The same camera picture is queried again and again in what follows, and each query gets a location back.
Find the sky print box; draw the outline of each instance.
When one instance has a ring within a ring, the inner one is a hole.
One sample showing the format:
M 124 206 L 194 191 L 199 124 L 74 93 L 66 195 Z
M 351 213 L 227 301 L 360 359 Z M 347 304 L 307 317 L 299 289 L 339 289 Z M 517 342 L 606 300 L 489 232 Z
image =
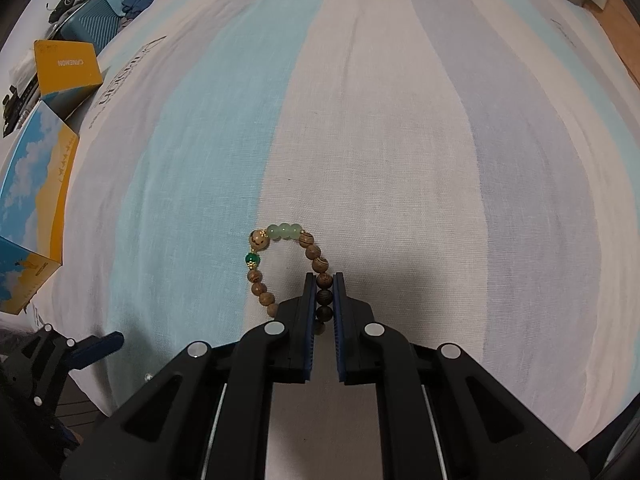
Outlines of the sky print box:
M 78 136 L 42 101 L 0 170 L 0 311 L 18 314 L 62 264 Z

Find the lavender stripe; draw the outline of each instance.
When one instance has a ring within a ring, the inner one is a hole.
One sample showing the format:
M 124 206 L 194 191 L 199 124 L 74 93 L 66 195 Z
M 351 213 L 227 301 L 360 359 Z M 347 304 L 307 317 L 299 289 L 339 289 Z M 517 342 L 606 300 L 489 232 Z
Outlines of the lavender stripe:
M 483 364 L 566 436 L 584 395 L 600 273 L 584 168 L 537 80 L 471 0 L 412 3 L 478 156 L 488 230 Z

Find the yellow box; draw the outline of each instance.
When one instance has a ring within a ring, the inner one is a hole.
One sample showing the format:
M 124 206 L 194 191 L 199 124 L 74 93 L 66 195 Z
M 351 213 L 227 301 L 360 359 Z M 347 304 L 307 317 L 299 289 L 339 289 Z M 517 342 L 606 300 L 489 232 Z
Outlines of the yellow box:
M 0 312 L 18 314 L 62 264 L 78 136 L 38 102 L 0 174 Z
M 63 119 L 102 84 L 91 43 L 38 40 L 33 51 L 41 99 Z

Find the silver screw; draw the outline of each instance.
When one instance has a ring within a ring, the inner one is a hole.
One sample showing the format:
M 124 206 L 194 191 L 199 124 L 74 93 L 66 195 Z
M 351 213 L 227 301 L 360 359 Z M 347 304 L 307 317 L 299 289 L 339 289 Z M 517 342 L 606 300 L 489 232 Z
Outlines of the silver screw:
M 378 337 L 385 333 L 385 327 L 380 325 L 380 323 L 369 323 L 364 327 L 364 333 L 372 337 Z
M 264 326 L 264 331 L 269 335 L 278 335 L 284 332 L 284 325 L 279 321 L 271 321 Z
M 440 349 L 440 353 L 444 355 L 447 359 L 457 359 L 462 354 L 460 347 L 458 345 L 454 345 L 453 343 L 447 343 L 443 345 Z
M 196 341 L 195 343 L 191 343 L 187 348 L 187 354 L 191 357 L 202 357 L 207 353 L 209 349 L 207 348 L 207 344 L 202 341 Z

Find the blue suitcase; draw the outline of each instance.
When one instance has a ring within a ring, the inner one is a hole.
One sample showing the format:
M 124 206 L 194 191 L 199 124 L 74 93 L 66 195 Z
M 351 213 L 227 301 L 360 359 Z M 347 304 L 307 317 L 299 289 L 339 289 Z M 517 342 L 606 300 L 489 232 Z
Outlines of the blue suitcase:
M 89 0 L 66 19 L 56 39 L 93 43 L 97 56 L 118 33 L 119 26 L 120 16 L 107 0 Z

